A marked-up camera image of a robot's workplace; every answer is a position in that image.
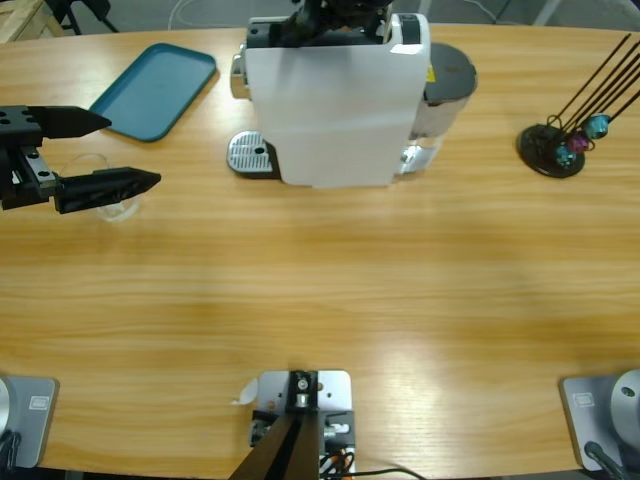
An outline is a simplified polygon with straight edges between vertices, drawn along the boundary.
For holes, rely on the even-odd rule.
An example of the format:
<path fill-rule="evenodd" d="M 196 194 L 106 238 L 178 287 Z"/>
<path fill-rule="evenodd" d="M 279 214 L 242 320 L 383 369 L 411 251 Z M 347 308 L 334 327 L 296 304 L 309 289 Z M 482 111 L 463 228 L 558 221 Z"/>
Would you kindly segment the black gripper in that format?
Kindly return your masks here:
<path fill-rule="evenodd" d="M 282 46 L 308 45 L 327 31 L 349 27 L 348 20 L 360 20 L 386 11 L 392 0 L 303 1 L 282 23 Z"/>
<path fill-rule="evenodd" d="M 82 137 L 110 125 L 107 118 L 75 106 L 2 106 L 1 209 L 54 198 L 57 212 L 68 214 L 117 204 L 153 188 L 161 175 L 132 167 L 60 177 L 39 152 L 44 139 Z"/>

